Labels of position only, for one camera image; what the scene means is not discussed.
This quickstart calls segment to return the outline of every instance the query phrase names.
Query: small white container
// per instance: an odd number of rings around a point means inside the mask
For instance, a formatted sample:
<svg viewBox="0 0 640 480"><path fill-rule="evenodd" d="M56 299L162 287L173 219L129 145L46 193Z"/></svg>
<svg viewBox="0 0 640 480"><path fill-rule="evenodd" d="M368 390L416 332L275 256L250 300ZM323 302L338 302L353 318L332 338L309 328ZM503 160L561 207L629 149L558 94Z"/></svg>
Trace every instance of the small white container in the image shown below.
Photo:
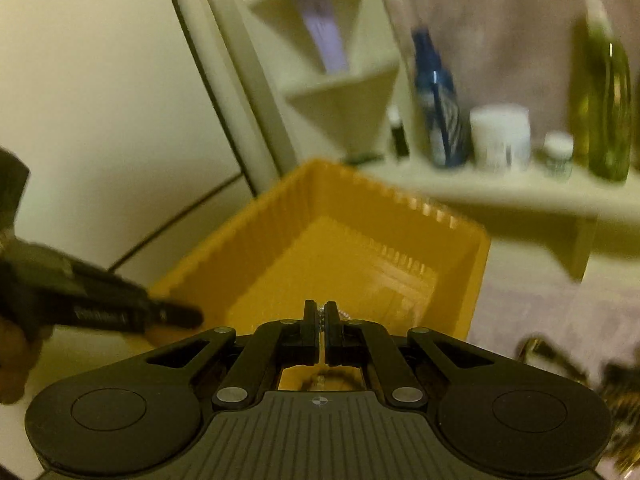
<svg viewBox="0 0 640 480"><path fill-rule="evenodd" d="M573 168L574 138L566 132L549 132L542 149L546 172L559 180L568 179Z"/></svg>
<svg viewBox="0 0 640 480"><path fill-rule="evenodd" d="M531 160L529 110L500 104L473 108L469 114L476 166L501 173L526 170Z"/></svg>

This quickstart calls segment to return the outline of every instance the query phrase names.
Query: black tool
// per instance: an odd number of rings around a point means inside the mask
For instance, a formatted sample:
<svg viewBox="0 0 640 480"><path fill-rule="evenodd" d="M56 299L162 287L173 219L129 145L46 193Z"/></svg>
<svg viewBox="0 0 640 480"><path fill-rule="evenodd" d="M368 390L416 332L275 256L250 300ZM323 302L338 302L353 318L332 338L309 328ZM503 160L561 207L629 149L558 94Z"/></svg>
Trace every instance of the black tool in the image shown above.
<svg viewBox="0 0 640 480"><path fill-rule="evenodd" d="M201 325L202 313L193 307L153 300L135 283L15 237L28 177L28 168L0 148L0 316L17 323L28 340L56 324L135 333L152 324Z"/></svg>
<svg viewBox="0 0 640 480"><path fill-rule="evenodd" d="M285 392L324 360L366 391ZM427 328L390 336L305 303L253 335L218 327L46 388L25 419L70 478L597 480L609 412L588 388Z"/></svg>

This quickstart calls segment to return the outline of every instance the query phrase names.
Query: white cabinet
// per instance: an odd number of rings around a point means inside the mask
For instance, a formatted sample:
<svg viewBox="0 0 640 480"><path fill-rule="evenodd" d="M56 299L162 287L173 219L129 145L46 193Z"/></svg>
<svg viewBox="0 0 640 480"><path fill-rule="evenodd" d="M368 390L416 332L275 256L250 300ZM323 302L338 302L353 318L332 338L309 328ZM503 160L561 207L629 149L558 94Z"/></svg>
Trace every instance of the white cabinet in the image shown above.
<svg viewBox="0 0 640 480"><path fill-rule="evenodd" d="M171 0L0 0L0 108L17 234L102 266L240 171Z"/></svg>

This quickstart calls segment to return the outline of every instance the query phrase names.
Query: orange plastic bin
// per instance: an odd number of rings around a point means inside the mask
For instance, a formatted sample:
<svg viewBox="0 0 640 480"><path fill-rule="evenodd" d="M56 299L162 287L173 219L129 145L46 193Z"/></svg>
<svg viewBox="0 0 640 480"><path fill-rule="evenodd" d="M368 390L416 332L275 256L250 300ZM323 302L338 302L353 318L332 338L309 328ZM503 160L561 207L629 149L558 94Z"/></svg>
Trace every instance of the orange plastic bin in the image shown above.
<svg viewBox="0 0 640 480"><path fill-rule="evenodd" d="M391 334L427 326L464 339L489 244L482 227L446 208L313 160L227 221L151 293L201 307L204 329L238 334L300 319L312 299L336 301Z"/></svg>

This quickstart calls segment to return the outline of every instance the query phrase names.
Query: round pad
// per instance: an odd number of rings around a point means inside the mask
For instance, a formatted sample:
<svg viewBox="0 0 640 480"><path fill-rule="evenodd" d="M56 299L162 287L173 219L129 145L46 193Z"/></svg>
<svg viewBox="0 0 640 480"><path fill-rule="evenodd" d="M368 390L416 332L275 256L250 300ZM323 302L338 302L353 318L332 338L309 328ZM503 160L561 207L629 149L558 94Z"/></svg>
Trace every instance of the round pad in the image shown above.
<svg viewBox="0 0 640 480"><path fill-rule="evenodd" d="M61 381L33 400L25 428L44 460L73 474L123 476L165 462L195 437L200 403L186 384L100 382Z"/></svg>
<svg viewBox="0 0 640 480"><path fill-rule="evenodd" d="M94 390L74 402L71 416L88 430L116 431L128 428L146 412L146 402L129 390Z"/></svg>
<svg viewBox="0 0 640 480"><path fill-rule="evenodd" d="M599 457L610 431L600 398L569 381L452 385L437 417L460 455L499 476L580 472Z"/></svg>
<svg viewBox="0 0 640 480"><path fill-rule="evenodd" d="M544 433L560 426L566 408L554 396L533 390L517 390L494 400L494 415L508 428L525 433Z"/></svg>

